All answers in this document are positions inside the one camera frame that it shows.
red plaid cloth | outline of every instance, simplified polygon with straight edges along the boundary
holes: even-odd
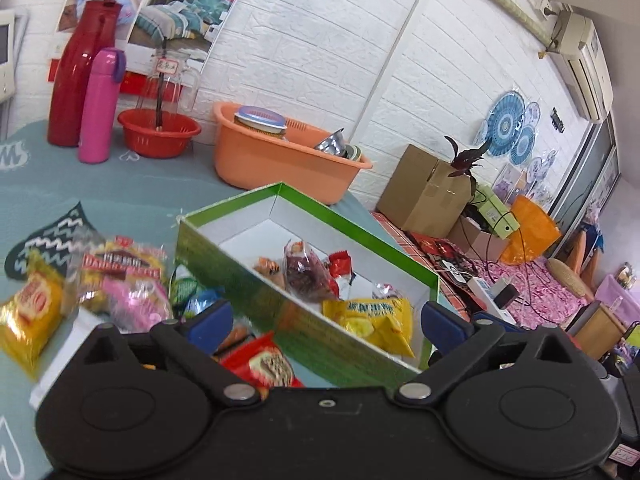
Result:
[[[412,257],[416,262],[424,265],[428,269],[435,272],[434,267],[430,261],[424,256],[424,253],[411,241],[407,236],[393,225],[382,213],[372,212],[373,218],[375,218],[384,230],[389,233],[396,243],[402,248],[402,250]],[[444,297],[449,300],[449,303],[456,309],[458,314],[463,319],[469,320],[469,316],[465,310],[465,304],[463,301],[453,292],[452,288],[447,284],[445,280],[440,280],[440,292],[444,294]]]

blue tablecloth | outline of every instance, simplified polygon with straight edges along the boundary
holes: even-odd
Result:
[[[195,144],[171,160],[127,154],[117,131],[111,158],[89,166],[76,150],[46,142],[46,122],[29,124],[0,144],[0,254],[2,257],[30,233],[53,222],[81,201],[91,224],[105,235],[175,246],[175,217],[228,198],[242,190],[223,183],[212,166],[212,147]],[[394,244],[392,238],[350,194],[332,206],[341,215]],[[0,300],[22,283],[0,269]],[[50,362],[70,330],[64,322],[47,346],[41,368]],[[0,351],[0,480],[36,480],[50,471],[34,434],[34,411],[28,404],[33,382]],[[19,450],[24,464],[20,473]]]

silver screw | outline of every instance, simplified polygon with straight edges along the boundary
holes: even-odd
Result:
[[[400,395],[406,399],[426,399],[431,395],[431,388],[422,383],[407,383],[400,386]]]
[[[224,389],[225,395],[232,400],[248,400],[255,395],[255,388],[250,384],[230,384]]]

dark red plant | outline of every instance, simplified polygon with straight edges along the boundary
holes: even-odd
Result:
[[[486,153],[486,150],[489,149],[489,146],[491,145],[491,139],[487,139],[479,148],[472,148],[470,150],[465,150],[458,153],[457,142],[446,135],[444,136],[444,138],[447,139],[453,147],[453,160],[450,164],[451,167],[456,171],[449,173],[449,176],[468,175],[469,180],[471,181],[471,197],[474,197],[476,195],[477,183],[476,178],[471,174],[471,168],[480,166],[480,164],[476,164],[476,162],[480,160]]]

pitcher handle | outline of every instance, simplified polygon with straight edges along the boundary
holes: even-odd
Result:
[[[193,82],[191,83],[191,89],[188,94],[183,99],[180,99],[180,108],[185,112],[191,112],[193,110],[193,105],[196,103],[198,90],[200,89],[200,72],[188,66],[182,71],[182,75],[184,76],[185,74],[189,74],[193,79]]]

